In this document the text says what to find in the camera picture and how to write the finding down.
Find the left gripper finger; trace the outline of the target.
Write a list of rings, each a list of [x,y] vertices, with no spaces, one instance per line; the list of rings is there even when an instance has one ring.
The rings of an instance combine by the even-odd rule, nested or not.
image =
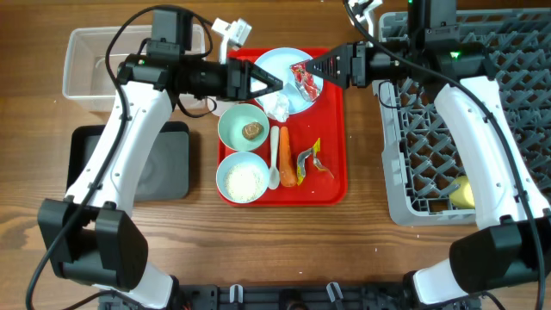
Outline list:
[[[282,90],[282,84],[264,86],[262,84],[251,84],[250,87],[250,99],[257,99],[261,96],[265,96],[271,93]]]
[[[253,82],[260,82],[266,86],[282,86],[282,80],[259,65],[251,64],[250,76]]]

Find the white tissue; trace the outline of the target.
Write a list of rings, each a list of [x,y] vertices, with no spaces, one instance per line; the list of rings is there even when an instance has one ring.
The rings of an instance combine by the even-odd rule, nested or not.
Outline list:
[[[281,123],[286,122],[289,117],[290,101],[285,95],[272,93],[262,99],[265,114]]]

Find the red snack wrapper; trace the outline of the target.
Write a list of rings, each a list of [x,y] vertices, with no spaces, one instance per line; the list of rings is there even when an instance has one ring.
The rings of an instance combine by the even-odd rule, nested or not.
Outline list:
[[[295,86],[307,102],[314,102],[320,95],[321,90],[314,82],[313,75],[306,70],[307,61],[301,61],[290,66],[294,75]]]

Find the green bowl with food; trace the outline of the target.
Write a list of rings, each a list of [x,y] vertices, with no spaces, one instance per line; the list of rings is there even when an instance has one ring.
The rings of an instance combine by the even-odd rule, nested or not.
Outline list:
[[[247,140],[242,135],[242,128],[255,121],[263,125],[263,132],[254,140]],[[269,127],[269,119],[261,108],[249,103],[240,103],[228,109],[220,117],[218,134],[220,141],[231,150],[252,152],[266,141]]]

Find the yellow plastic cup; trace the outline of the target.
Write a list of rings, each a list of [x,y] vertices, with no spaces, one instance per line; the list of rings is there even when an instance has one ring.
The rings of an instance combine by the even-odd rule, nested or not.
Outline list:
[[[466,176],[457,177],[451,185],[453,191],[449,194],[450,202],[460,209],[475,209],[474,195]]]

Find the pink plastic cup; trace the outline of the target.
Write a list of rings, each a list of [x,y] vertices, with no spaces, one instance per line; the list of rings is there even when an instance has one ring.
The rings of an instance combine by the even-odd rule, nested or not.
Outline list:
[[[207,98],[207,108],[208,110],[218,117],[222,116],[228,109],[232,108],[233,106],[237,105],[238,102],[234,101],[222,101],[220,99],[216,99],[215,97],[209,96]]]

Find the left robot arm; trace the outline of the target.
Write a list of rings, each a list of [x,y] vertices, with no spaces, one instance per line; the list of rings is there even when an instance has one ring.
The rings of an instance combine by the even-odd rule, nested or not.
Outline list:
[[[96,287],[140,309],[184,309],[179,281],[148,260],[148,244],[132,221],[134,197],[155,139],[180,97],[248,101],[282,89],[282,81],[248,60],[187,54],[191,28],[241,47],[251,29],[238,20],[210,22],[176,5],[150,7],[152,35],[117,68],[108,68],[115,103],[102,135],[62,200],[46,199],[38,224],[46,246],[41,267]]]

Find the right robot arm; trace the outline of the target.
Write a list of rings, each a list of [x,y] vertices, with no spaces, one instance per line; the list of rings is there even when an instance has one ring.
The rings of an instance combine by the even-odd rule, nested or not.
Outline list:
[[[408,38],[379,42],[362,25],[370,1],[344,3],[363,41],[310,60],[306,68],[343,89],[411,78],[433,96],[467,174],[477,231],[455,241],[449,256],[404,278],[412,309],[442,307],[536,282],[542,308],[550,272],[550,206],[536,187],[505,118],[496,69],[486,47],[463,43],[453,1],[411,1]]]

